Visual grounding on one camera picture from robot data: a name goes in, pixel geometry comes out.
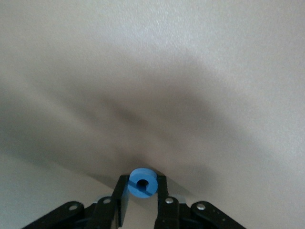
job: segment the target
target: metal bolt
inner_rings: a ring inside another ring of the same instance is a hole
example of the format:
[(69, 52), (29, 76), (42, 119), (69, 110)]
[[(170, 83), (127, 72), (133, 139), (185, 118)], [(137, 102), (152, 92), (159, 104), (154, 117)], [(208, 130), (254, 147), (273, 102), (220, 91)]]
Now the metal bolt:
[(72, 205), (72, 206), (69, 207), (69, 211), (73, 211), (73, 210), (75, 210), (76, 208), (77, 208), (77, 205)]
[(109, 204), (111, 202), (111, 199), (110, 198), (107, 198), (103, 201), (104, 204)]
[(197, 204), (197, 209), (198, 209), (198, 210), (205, 210), (205, 205), (203, 205), (203, 204)]
[(173, 199), (172, 198), (166, 198), (165, 202), (167, 204), (171, 204), (171, 203), (173, 203)]

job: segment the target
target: blue spool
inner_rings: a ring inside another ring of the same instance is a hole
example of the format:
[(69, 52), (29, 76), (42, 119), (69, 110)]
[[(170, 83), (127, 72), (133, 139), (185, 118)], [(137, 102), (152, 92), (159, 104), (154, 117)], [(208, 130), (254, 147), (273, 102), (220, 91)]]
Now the blue spool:
[(158, 190), (157, 174), (148, 168), (135, 169), (130, 173), (128, 189), (136, 197), (151, 197)]

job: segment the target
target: blue cylinder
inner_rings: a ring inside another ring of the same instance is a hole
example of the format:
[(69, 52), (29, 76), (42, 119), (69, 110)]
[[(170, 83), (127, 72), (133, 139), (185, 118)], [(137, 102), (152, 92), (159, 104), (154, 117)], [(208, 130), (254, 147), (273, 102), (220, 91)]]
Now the blue cylinder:
[(148, 168), (135, 169), (130, 173), (128, 189), (136, 197), (151, 197), (158, 190), (157, 174)]

